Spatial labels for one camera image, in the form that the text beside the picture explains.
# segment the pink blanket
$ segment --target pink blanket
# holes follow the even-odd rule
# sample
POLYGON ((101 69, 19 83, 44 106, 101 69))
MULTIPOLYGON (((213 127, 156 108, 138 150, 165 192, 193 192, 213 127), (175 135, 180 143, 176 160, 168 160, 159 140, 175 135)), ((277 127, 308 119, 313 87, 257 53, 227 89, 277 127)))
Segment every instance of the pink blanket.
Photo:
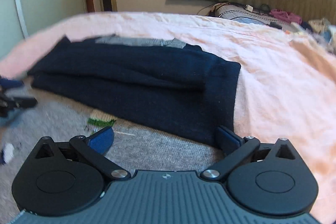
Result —
POLYGON ((319 184, 311 213, 336 220, 336 58, 308 35, 220 18, 148 13, 100 13, 70 18, 25 40, 0 62, 0 75, 28 70, 67 35, 70 40, 116 33, 176 37, 241 64, 235 132, 274 143, 289 138, 319 184))

